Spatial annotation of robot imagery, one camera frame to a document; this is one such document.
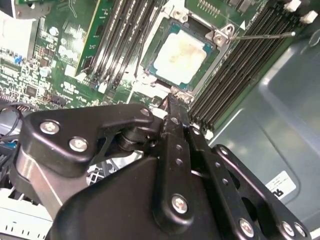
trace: black plastic part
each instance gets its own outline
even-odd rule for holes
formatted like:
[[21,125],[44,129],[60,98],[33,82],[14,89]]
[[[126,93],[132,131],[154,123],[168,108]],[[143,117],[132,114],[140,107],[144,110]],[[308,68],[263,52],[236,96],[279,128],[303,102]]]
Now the black plastic part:
[[[24,120],[19,142],[24,152],[37,162],[65,177],[79,177],[96,155],[99,138],[112,140],[124,128],[153,122],[152,113],[144,115],[141,109],[145,106],[123,104],[31,113]],[[42,132],[40,124],[45,121],[57,123],[59,132],[53,135]],[[69,141],[74,137],[87,141],[84,152],[70,148]]]
[[[182,233],[194,221],[194,195],[191,189],[189,145],[173,134],[164,134],[157,166],[152,212],[155,221],[167,233]],[[179,213],[172,205],[173,196],[182,197],[187,212]]]
[[152,214],[158,159],[135,161],[70,198],[59,210],[50,240],[219,240],[200,177],[192,175],[194,222],[181,234],[162,231]]
[[[227,170],[239,181],[238,194],[245,200],[244,203],[251,205],[256,221],[267,239],[311,239],[308,232],[305,231],[306,238],[293,227],[298,223],[307,229],[227,147],[216,145],[212,152],[223,160]],[[294,237],[285,232],[283,222],[292,226]]]
[[247,236],[239,224],[240,219],[245,219],[253,227],[254,236],[251,239],[266,239],[251,220],[223,159],[211,153],[206,139],[202,134],[196,134],[194,127],[190,126],[186,134],[191,148],[191,158],[197,159],[194,164],[207,176],[204,179],[204,185],[208,190],[211,208],[218,218],[218,227],[224,238],[246,239]]

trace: gray metal case panel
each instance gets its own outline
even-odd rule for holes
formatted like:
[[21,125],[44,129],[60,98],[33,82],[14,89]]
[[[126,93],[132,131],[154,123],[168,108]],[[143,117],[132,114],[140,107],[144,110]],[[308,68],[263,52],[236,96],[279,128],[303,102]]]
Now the gray metal case panel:
[[320,227],[320,44],[292,45],[216,131],[264,183],[286,171],[296,185],[281,201]]

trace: capacitor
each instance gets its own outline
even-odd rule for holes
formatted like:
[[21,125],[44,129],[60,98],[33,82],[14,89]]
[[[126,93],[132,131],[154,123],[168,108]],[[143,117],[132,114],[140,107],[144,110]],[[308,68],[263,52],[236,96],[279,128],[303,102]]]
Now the capacitor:
[[43,66],[40,68],[39,74],[41,77],[46,78],[51,75],[51,68],[48,66]]
[[55,26],[52,26],[52,27],[50,27],[50,29],[49,29],[49,33],[50,33],[50,35],[56,37],[56,36],[59,35],[59,30],[58,30],[58,28],[56,28]]

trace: metal rod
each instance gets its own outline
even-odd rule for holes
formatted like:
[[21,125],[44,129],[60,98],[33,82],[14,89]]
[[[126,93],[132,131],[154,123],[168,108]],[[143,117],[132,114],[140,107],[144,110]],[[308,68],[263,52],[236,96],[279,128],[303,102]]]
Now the metal rod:
[[283,38],[291,38],[296,35],[295,31],[291,32],[285,32],[277,35],[248,35],[248,36],[234,36],[231,37],[231,41],[236,41],[236,40],[252,40],[252,39],[283,39]]

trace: ram slot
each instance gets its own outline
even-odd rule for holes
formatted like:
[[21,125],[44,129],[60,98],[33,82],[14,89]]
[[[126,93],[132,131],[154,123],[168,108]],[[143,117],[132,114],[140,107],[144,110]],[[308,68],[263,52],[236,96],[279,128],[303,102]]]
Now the ram slot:
[[[261,12],[259,15],[259,18],[256,20],[254,25],[249,28],[247,35],[253,35],[255,33],[258,33],[259,30],[263,29],[264,26],[268,23],[269,18],[271,17],[272,13],[268,11],[267,8],[264,9],[264,11]],[[216,75],[213,77],[210,84],[207,86],[205,91],[201,94],[201,96],[193,105],[190,110],[190,114],[192,114],[193,117],[198,116],[198,114],[201,114],[201,110],[204,110],[204,105],[208,103],[210,100],[212,93],[216,91],[216,88],[219,87],[219,84],[222,82],[224,75],[227,74],[232,67],[232,64],[235,64],[240,58],[243,52],[248,48],[249,44],[251,43],[251,40],[249,41],[240,41],[236,48],[233,50],[231,55],[228,57],[226,62],[223,63],[219,71],[216,73]]]
[[[272,29],[276,28],[276,32],[278,32],[282,27],[281,24],[279,24],[279,20],[281,19],[281,16],[276,17],[275,19],[273,19],[273,21],[270,21],[270,25],[264,29],[264,33],[266,34],[270,34]],[[260,40],[253,40],[250,43],[250,46],[246,49],[246,51],[241,54],[241,61],[238,61],[235,65],[233,65],[233,71],[229,71],[229,73],[226,75],[226,77],[224,78],[224,84],[220,84],[220,88],[217,89],[217,91],[215,92],[214,98],[210,101],[210,107],[208,107],[208,109],[206,109],[204,112],[201,113],[201,118],[203,119],[203,121],[210,121],[210,118],[213,117],[213,113],[212,113],[212,108],[215,108],[215,106],[217,104],[219,104],[219,100],[223,99],[226,95],[226,90],[227,89],[232,89],[232,88],[236,88],[237,84],[240,84],[240,78],[239,76],[241,75],[240,72],[243,68],[250,66],[252,64],[254,64],[256,60],[256,53],[257,51],[263,51],[263,48],[261,47],[261,45],[264,43],[265,45],[268,43],[269,41],[264,40],[264,39],[260,39]]]
[[108,49],[103,57],[101,69],[99,70],[99,81],[105,82],[107,78],[107,71],[113,61],[113,58],[117,54],[117,52],[122,51],[120,49],[120,45],[124,40],[127,31],[129,31],[130,24],[128,23],[128,19],[133,14],[131,9],[135,6],[136,0],[129,0],[120,15],[120,20],[117,23],[114,34],[111,38],[111,43],[108,46]]
[[110,84],[112,84],[113,89],[118,87],[122,79],[122,76],[125,72],[125,69],[127,68],[130,61],[132,60],[133,55],[136,53],[137,48],[140,45],[143,32],[148,31],[147,29],[148,23],[158,3],[159,2],[156,0],[150,0],[148,4],[145,6],[145,15],[144,16],[140,15],[139,19],[137,19],[138,24],[136,24],[134,27],[135,31],[132,31],[131,33],[131,36],[129,39],[130,41],[128,41],[126,52],[124,53],[124,57],[122,58],[121,66],[111,77]]
[[126,47],[133,41],[133,36],[137,32],[137,35],[139,35],[140,27],[142,24],[142,21],[146,16],[149,16],[149,9],[151,1],[140,1],[138,9],[140,14],[136,14],[135,19],[131,23],[130,31],[127,32],[126,37],[124,38],[124,41],[122,41],[120,48],[122,51],[119,51],[117,55],[113,58],[111,66],[107,69],[107,74],[110,75],[111,81],[114,79],[116,67],[119,63],[119,60],[121,57],[125,59],[126,57],[130,57],[127,54],[124,55],[124,51]]
[[95,76],[102,68],[103,59],[105,58],[109,46],[111,45],[113,35],[115,33],[118,22],[120,21],[121,13],[125,7],[127,0],[117,0],[111,12],[111,17],[107,22],[103,35],[98,46],[96,55],[89,66],[89,73]]
[[[298,26],[299,17],[283,12],[280,4],[272,2],[260,13],[246,35],[276,35],[293,31]],[[253,39],[238,42],[212,81],[191,106],[191,119],[205,128],[213,129],[228,107],[259,74],[284,41]]]

